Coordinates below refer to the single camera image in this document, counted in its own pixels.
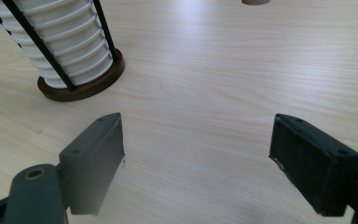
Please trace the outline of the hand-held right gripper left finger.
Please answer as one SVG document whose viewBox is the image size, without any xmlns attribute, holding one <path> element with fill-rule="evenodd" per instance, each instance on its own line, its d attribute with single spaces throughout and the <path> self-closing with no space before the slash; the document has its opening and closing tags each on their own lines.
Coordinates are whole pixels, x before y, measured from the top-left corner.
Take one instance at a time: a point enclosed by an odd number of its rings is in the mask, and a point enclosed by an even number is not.
<svg viewBox="0 0 358 224">
<path fill-rule="evenodd" d="M 94 120 L 59 155 L 63 198 L 73 215 L 97 215 L 125 156 L 120 113 Z"/>
</svg>

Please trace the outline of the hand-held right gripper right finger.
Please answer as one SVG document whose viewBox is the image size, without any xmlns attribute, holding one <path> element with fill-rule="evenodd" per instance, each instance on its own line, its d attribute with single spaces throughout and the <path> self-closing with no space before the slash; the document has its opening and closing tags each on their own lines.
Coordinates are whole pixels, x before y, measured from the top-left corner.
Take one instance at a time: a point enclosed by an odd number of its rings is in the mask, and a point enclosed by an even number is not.
<svg viewBox="0 0 358 224">
<path fill-rule="evenodd" d="M 278 114 L 269 157 L 317 214 L 344 215 L 358 171 L 358 152 L 303 119 Z"/>
</svg>

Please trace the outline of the round wooden object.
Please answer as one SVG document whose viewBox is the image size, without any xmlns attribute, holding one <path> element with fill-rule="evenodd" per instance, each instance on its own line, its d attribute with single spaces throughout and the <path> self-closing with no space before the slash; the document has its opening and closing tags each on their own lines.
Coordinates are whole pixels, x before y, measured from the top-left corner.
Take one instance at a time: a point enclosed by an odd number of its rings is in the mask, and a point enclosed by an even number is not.
<svg viewBox="0 0 358 224">
<path fill-rule="evenodd" d="M 248 6 L 261 6 L 270 2 L 270 0 L 241 0 L 241 2 Z"/>
</svg>

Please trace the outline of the stack of white paper cups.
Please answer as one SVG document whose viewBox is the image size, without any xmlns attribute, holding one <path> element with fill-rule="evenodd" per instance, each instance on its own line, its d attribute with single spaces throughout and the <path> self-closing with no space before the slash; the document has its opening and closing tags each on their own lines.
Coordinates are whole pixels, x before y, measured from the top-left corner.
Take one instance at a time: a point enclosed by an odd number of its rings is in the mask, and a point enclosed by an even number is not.
<svg viewBox="0 0 358 224">
<path fill-rule="evenodd" d="M 75 85 L 97 79 L 113 64 L 92 0 L 13 1 Z M 48 86 L 64 89 L 66 85 L 58 73 L 3 0 L 0 0 L 0 19 Z"/>
</svg>

